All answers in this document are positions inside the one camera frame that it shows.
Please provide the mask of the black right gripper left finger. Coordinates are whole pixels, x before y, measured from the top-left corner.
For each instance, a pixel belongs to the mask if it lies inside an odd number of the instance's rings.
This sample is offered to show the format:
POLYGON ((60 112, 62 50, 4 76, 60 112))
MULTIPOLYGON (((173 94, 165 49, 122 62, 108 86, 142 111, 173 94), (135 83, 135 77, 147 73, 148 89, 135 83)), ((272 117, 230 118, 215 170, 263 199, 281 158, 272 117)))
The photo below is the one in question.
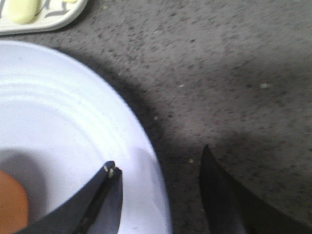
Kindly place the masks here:
POLYGON ((116 234, 122 203, 122 170, 107 161, 69 200, 19 233, 86 234, 98 223, 100 233, 116 234))

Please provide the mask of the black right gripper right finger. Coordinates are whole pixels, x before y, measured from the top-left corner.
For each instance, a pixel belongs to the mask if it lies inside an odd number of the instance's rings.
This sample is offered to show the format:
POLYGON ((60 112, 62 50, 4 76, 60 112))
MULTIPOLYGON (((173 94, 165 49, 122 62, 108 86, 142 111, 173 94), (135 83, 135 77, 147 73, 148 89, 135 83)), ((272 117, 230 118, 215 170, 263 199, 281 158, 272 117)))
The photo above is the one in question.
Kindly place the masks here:
POLYGON ((311 227, 264 202, 227 173, 208 145, 202 151, 199 189, 212 234, 310 234, 311 227))

